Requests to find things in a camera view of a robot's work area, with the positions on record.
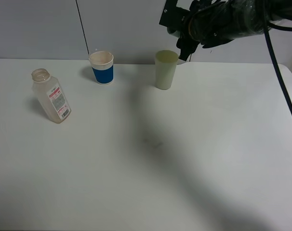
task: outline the blue paper cup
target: blue paper cup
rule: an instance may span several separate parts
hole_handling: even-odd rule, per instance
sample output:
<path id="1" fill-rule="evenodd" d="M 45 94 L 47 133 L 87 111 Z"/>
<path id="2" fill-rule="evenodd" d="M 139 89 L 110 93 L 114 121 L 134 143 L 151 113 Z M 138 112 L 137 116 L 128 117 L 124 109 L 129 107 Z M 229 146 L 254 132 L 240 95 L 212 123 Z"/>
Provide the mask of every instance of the blue paper cup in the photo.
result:
<path id="1" fill-rule="evenodd" d="M 89 55 L 94 76 L 98 83 L 106 85 L 114 79 L 114 56 L 107 51 L 99 51 Z"/>

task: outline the white wall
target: white wall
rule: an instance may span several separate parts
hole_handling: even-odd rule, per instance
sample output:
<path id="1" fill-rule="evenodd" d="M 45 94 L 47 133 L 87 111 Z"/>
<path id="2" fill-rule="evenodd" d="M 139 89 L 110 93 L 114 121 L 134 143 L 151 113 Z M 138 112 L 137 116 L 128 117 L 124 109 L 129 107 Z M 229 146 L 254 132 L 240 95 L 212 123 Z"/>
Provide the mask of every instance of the white wall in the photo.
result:
<path id="1" fill-rule="evenodd" d="M 0 58 L 87 56 L 75 0 L 0 0 Z"/>
<path id="2" fill-rule="evenodd" d="M 179 0 L 189 8 L 192 0 Z M 177 38 L 159 25 L 165 0 L 79 0 L 85 35 L 91 52 L 109 50 L 117 63 L 153 63 L 156 51 L 179 53 Z M 292 32 L 270 32 L 278 61 L 292 58 Z M 240 38 L 213 48 L 199 47 L 193 55 L 198 62 L 270 63 L 265 37 Z"/>

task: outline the translucent plastic cup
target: translucent plastic cup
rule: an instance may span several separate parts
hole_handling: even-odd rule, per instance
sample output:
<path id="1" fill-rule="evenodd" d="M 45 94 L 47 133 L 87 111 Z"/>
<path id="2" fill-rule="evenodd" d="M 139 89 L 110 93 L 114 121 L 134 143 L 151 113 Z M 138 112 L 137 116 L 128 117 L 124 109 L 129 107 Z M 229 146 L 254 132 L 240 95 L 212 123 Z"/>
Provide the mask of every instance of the translucent plastic cup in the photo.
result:
<path id="1" fill-rule="evenodd" d="M 156 54 L 156 87 L 168 90 L 172 86 L 178 62 L 178 54 L 173 51 L 159 51 Z"/>

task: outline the black cable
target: black cable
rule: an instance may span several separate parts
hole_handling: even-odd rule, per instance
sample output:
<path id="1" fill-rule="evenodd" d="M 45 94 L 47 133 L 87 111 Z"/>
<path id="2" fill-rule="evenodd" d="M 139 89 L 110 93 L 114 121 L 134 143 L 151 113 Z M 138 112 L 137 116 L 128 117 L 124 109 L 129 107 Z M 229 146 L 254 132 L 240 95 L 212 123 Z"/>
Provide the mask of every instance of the black cable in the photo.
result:
<path id="1" fill-rule="evenodd" d="M 273 24 L 271 22 L 267 22 L 267 25 L 276 29 L 276 30 L 283 30 L 283 31 L 292 31 L 292 27 L 287 27 L 287 26 L 278 26 L 276 24 Z"/>
<path id="2" fill-rule="evenodd" d="M 78 13 L 79 13 L 79 16 L 80 16 L 80 9 L 79 9 L 79 5 L 78 5 L 78 0 L 75 0 L 75 3 L 77 4 Z M 84 31 L 84 27 L 83 27 L 83 22 L 82 22 L 81 16 L 80 16 L 80 24 L 82 26 L 82 30 L 83 30 L 83 35 L 84 35 L 85 43 L 86 43 L 87 52 L 89 54 L 87 39 L 86 39 L 86 36 L 85 36 L 85 31 Z"/>
<path id="3" fill-rule="evenodd" d="M 281 12 L 275 13 L 277 16 L 292 21 L 292 16 Z"/>
<path id="4" fill-rule="evenodd" d="M 284 97 L 285 97 L 285 100 L 287 102 L 287 105 L 290 109 L 290 112 L 292 114 L 292 101 L 290 99 L 290 96 L 289 96 L 289 93 L 286 89 L 286 86 L 284 84 L 284 80 L 283 80 L 283 77 L 282 77 L 282 74 L 280 72 L 280 68 L 279 68 L 279 65 L 278 65 L 278 62 L 277 62 L 277 59 L 276 59 L 276 55 L 275 55 L 275 52 L 273 50 L 273 46 L 272 46 L 272 42 L 271 42 L 271 38 L 270 38 L 270 35 L 269 35 L 269 31 L 268 31 L 268 26 L 267 26 L 267 16 L 266 16 L 266 0 L 263 0 L 263 10 L 262 10 L 262 15 L 263 15 L 263 28 L 264 28 L 264 33 L 265 33 L 265 38 L 266 38 L 266 42 L 267 42 L 267 46 L 268 46 L 268 49 L 269 49 L 269 53 L 270 53 L 270 57 L 271 57 L 271 60 L 272 60 L 272 63 L 273 63 L 273 66 L 275 68 L 275 71 L 276 71 L 276 74 L 277 74 L 277 77 L 278 77 L 278 80 L 279 80 L 279 84 L 281 86 L 281 89 L 283 91 L 283 94 L 284 94 Z"/>

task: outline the plastic bottle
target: plastic bottle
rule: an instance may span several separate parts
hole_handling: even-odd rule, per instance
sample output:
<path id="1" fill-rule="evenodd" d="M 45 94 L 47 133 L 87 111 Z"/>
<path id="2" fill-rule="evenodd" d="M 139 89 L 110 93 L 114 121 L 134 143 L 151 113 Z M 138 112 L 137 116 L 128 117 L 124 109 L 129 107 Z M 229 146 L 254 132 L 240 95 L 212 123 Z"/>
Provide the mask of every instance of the plastic bottle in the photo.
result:
<path id="1" fill-rule="evenodd" d="M 58 79 L 45 69 L 37 69 L 31 73 L 34 81 L 32 90 L 49 119 L 56 124 L 62 123 L 71 113 Z"/>

